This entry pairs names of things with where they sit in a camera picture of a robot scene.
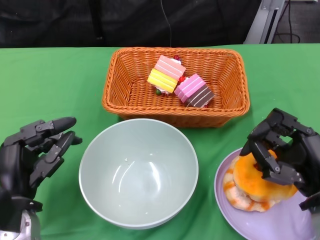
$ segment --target wicker basket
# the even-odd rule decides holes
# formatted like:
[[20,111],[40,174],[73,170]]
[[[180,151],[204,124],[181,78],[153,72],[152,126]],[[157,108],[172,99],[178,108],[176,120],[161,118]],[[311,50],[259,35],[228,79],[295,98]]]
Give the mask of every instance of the wicker basket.
[[[197,73],[214,92],[208,108],[184,107],[173,94],[157,96],[147,82],[160,55],[179,55],[185,76]],[[244,62],[228,49],[122,48],[113,53],[102,97],[103,107],[123,119],[152,118],[176,127],[221,127],[250,106]]]

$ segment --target light green bowl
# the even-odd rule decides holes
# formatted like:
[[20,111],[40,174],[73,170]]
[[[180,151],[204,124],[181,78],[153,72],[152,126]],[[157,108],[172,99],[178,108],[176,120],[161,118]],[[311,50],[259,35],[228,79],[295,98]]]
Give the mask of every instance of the light green bowl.
[[152,119],[119,122],[88,146],[79,184],[90,208],[128,229],[148,229],[173,218],[198,180],[196,152],[175,127]]

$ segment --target orange food item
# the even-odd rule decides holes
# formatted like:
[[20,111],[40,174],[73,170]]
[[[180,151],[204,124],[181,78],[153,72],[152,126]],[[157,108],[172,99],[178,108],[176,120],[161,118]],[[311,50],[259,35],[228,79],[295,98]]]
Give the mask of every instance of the orange food item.
[[229,203],[235,207],[236,209],[240,209],[246,212],[258,211],[265,212],[270,209],[273,205],[278,203],[279,201],[265,201],[258,202],[252,200],[247,194],[245,194],[242,190],[240,190],[233,178],[234,167],[236,161],[239,159],[237,156],[230,164],[228,170],[225,172],[223,177],[223,191],[226,196],[226,199]]
[[262,172],[255,168],[255,160],[252,153],[240,156],[234,164],[233,180],[235,185],[257,202],[281,201],[292,197],[297,188],[292,185],[279,185],[262,179]]

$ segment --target green tablecloth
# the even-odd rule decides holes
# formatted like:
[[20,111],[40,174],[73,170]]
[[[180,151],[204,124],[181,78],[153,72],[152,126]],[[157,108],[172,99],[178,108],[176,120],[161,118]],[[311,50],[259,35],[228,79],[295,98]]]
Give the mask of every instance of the green tablecloth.
[[231,151],[243,146],[253,127],[278,107],[320,131],[320,44],[231,45],[245,63],[250,111],[222,128],[181,131],[199,162],[196,190],[185,208],[166,224],[128,230],[97,216],[85,203],[78,184],[81,157],[90,141],[119,121],[101,105],[112,52],[116,48],[36,48],[0,50],[0,141],[19,127],[75,116],[73,128],[83,138],[65,162],[44,180],[36,200],[44,240],[220,240],[242,239],[216,204],[216,170]]

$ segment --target lavender plate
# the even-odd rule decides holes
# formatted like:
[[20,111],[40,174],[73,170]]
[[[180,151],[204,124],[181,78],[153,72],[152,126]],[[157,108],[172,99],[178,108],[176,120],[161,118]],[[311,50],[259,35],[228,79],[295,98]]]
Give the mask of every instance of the lavender plate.
[[220,164],[214,178],[214,194],[227,222],[248,240],[312,240],[315,233],[309,211],[301,211],[299,203],[306,198],[297,192],[266,212],[246,212],[234,208],[223,190],[223,178],[231,161],[241,148],[230,153]]

